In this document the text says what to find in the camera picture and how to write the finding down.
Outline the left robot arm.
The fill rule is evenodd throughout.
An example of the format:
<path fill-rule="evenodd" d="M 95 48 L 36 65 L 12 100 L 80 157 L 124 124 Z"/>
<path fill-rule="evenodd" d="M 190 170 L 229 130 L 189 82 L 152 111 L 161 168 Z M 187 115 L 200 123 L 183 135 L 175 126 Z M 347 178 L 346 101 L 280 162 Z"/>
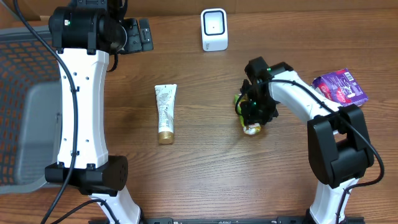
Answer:
<path fill-rule="evenodd" d="M 126 1 L 72 1 L 49 19 L 62 85 L 62 132 L 52 184 L 76 187 L 106 215 L 107 223 L 143 223 L 126 187 L 128 162 L 112 156 L 104 135 L 104 83 L 111 55 L 140 51 L 137 22 L 125 19 Z"/>

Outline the white tube gold cap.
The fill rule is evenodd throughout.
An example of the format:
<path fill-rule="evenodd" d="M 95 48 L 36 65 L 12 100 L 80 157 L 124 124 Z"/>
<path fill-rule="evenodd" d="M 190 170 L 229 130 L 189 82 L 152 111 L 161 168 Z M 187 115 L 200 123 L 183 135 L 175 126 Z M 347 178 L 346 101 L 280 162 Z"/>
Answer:
<path fill-rule="evenodd" d="M 155 97 L 159 117 L 159 143 L 172 144 L 174 141 L 174 106 L 177 84 L 156 85 Z"/>

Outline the green yellow drink pouch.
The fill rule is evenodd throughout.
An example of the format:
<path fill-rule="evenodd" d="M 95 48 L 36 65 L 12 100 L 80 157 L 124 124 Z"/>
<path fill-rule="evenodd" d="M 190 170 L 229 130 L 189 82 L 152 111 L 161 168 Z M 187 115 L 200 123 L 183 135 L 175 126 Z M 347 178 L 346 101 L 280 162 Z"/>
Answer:
<path fill-rule="evenodd" d="M 243 133 L 244 134 L 248 134 L 248 135 L 256 135 L 256 134 L 258 134 L 260 131 L 261 131 L 261 125 L 259 124 L 259 123 L 254 123 L 254 124 L 248 124 L 248 125 L 246 125 L 246 124 L 244 124 L 244 119 L 243 119 L 243 117 L 240 115 L 240 113 L 241 113 L 241 107 L 240 107 L 240 104 L 242 103 L 242 102 L 245 102 L 245 101 L 247 101 L 248 100 L 248 98 L 247 98 L 247 96 L 245 95 L 245 96 L 243 96 L 242 98 L 241 98 L 241 101 L 238 103 L 238 118 L 239 118 L 239 121 L 240 121 L 240 123 L 241 123 L 241 126 L 243 127 Z"/>

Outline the purple pad package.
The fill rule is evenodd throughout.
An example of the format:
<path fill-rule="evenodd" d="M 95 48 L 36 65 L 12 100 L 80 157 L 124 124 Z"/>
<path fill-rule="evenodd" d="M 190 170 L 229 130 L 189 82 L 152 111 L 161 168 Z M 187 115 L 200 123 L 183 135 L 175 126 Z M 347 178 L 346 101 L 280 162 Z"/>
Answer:
<path fill-rule="evenodd" d="M 365 104 L 369 98 L 352 73 L 344 68 L 314 79 L 312 87 L 324 97 L 342 106 Z"/>

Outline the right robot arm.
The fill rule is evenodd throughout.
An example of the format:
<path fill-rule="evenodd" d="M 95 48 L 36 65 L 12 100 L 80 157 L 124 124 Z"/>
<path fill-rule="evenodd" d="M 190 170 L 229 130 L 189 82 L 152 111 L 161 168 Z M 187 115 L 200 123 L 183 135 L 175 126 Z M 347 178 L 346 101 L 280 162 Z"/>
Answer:
<path fill-rule="evenodd" d="M 235 112 L 246 134 L 257 134 L 286 106 L 307 125 L 308 161 L 318 179 L 315 200 L 301 223 L 364 223 L 345 215 L 349 195 L 376 156 L 361 109 L 342 106 L 307 85 L 287 63 L 252 59 L 235 96 Z"/>

